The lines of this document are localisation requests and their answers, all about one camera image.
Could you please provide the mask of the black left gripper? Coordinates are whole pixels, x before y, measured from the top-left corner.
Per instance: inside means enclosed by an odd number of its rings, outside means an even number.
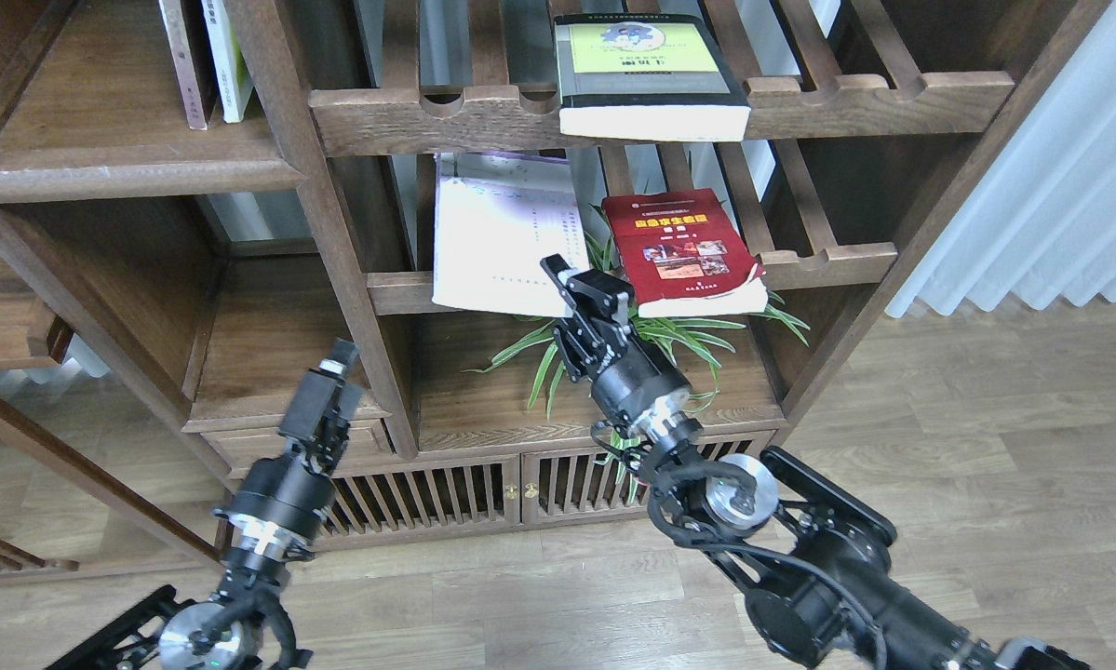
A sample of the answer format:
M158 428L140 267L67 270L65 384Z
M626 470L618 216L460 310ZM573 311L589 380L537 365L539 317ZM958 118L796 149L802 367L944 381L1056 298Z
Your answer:
M345 453L349 421L365 394L348 381L359 356L357 344L335 339L318 368L306 371L278 425L286 452ZM242 551L269 559L311 559L310 546L333 500L335 489L327 476L308 471L299 457L281 454L256 461L233 500L218 509L218 517L241 530Z

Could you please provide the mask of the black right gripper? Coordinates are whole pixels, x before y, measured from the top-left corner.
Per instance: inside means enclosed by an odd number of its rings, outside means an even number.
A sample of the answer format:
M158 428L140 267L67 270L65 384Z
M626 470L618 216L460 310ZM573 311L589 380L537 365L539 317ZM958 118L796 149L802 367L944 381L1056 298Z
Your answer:
M584 322L562 318L554 329L573 381L591 379L591 399L625 438L691 438L684 412L692 387L668 357L628 327L633 285L600 270L578 271L560 253L541 266L562 302Z

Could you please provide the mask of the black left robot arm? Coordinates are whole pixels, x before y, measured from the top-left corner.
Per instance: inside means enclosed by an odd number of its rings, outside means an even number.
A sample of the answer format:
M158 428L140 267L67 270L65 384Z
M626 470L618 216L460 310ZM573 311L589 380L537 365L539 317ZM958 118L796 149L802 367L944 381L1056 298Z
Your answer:
M360 351L337 339L330 355L304 374L278 433L285 448L256 461L241 487L214 515L239 533L222 552L222 580L209 599L179 601L170 585L154 590L95 635L65 653L57 669L254 669L262 631L278 643L276 669L308 666L280 595L290 561L311 559L311 544L335 500L331 475L348 446L362 391L348 376Z

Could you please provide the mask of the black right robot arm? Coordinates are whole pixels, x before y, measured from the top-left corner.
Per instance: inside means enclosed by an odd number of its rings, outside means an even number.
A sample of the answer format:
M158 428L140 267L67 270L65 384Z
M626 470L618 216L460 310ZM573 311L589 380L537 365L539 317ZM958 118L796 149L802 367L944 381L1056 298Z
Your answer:
M569 308L554 329L562 361L604 414L593 433L638 439L608 451L646 485L652 524L735 585L775 653L804 667L847 649L876 669L1083 669L1037 636L993 649L929 607L889 578L893 523L779 447L710 461L686 379L631 322L631 285L559 255L542 267Z

